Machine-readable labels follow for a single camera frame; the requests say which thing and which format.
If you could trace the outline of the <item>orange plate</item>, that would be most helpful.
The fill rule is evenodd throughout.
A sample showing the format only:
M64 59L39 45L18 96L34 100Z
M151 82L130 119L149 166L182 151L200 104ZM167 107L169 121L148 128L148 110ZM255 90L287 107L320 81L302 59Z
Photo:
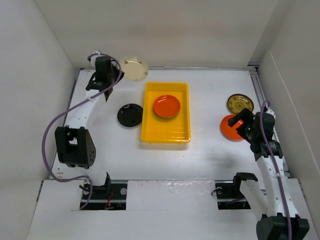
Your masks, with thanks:
M239 120L234 126L228 125L228 120L235 117L235 114L229 114L225 116L220 123L220 130L224 137L230 141L243 141L244 139L237 133L237 128L243 124L242 120Z
M181 103L173 95L161 95L153 102L155 111L180 111Z

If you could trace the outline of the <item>beige patterned plate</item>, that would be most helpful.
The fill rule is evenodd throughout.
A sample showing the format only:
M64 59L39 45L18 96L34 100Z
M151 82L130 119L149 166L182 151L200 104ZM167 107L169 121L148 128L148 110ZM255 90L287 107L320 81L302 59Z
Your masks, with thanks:
M124 72L124 77L127 80L140 82L143 81L149 73L148 64L141 57L134 55L125 56L119 63Z

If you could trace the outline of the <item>brown gold patterned plate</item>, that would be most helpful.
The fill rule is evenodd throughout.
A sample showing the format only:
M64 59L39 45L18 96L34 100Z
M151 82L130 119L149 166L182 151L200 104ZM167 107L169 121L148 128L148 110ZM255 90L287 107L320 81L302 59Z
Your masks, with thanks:
M172 119L175 118L180 111L167 111L167 110L153 110L153 112L162 119Z

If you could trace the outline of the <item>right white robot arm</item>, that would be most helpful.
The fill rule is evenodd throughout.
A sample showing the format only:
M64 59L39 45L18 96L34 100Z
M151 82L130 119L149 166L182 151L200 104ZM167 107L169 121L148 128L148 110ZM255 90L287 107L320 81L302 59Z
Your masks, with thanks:
M284 174L284 155L279 142L273 139L275 113L263 107L253 114L244 108L228 120L236 132L250 144L255 162L261 172L264 191L253 173L238 172L231 184L237 197L245 197L256 217L259 240L302 240L310 230L307 219L301 218L288 189Z

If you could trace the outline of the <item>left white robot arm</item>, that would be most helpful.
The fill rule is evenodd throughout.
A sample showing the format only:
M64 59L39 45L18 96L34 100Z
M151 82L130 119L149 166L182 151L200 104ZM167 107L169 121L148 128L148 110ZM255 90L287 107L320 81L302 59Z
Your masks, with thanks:
M85 103L77 108L65 126L56 128L54 136L59 162L74 169L82 178L90 179L86 190L104 199L111 194L111 180L96 160L97 150L89 128L124 73L117 61L107 54L96 51L88 60L95 71L85 88Z

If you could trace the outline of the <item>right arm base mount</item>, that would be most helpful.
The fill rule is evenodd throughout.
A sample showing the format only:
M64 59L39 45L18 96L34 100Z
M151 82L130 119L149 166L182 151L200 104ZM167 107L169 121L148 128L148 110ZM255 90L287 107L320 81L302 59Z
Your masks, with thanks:
M219 210L249 210L251 207L239 190L235 190L231 182L216 182L211 192L217 199Z

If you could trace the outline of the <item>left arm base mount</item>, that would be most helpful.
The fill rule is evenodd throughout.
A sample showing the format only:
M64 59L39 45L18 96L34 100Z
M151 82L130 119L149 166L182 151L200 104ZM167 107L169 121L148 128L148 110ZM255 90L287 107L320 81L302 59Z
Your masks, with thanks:
M83 211L124 211L127 205L127 181L115 181L111 183L108 194L93 193L88 204L89 192L83 191L80 201L80 210Z

